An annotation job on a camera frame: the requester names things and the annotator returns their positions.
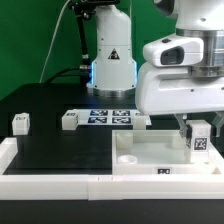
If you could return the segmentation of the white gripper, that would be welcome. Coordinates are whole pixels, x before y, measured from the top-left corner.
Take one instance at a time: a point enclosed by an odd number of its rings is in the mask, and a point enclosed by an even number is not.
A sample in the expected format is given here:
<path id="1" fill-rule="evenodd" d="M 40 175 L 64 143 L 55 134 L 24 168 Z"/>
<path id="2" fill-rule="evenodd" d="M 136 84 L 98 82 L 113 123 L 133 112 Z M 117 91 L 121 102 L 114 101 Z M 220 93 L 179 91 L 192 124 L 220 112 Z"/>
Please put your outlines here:
<path id="1" fill-rule="evenodd" d="M 175 114 L 180 136 L 191 147 L 192 128 L 186 113 L 216 112 L 216 136 L 224 125 L 224 77 L 194 78 L 187 67 L 156 68 L 144 63 L 135 93 L 137 110 L 144 115 Z"/>

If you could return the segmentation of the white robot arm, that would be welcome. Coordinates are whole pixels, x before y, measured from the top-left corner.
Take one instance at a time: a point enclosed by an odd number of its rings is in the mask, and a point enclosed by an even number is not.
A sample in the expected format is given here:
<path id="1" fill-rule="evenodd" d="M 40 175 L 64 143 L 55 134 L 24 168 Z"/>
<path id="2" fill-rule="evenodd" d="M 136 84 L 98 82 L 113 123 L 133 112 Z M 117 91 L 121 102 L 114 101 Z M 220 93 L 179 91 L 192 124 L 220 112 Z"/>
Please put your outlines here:
<path id="1" fill-rule="evenodd" d="M 143 47 L 145 63 L 135 68 L 124 27 L 109 26 L 110 7 L 97 9 L 102 22 L 94 84 L 99 92 L 136 90 L 144 115 L 214 112 L 224 125 L 224 0 L 153 0 L 176 19 L 175 32 Z"/>

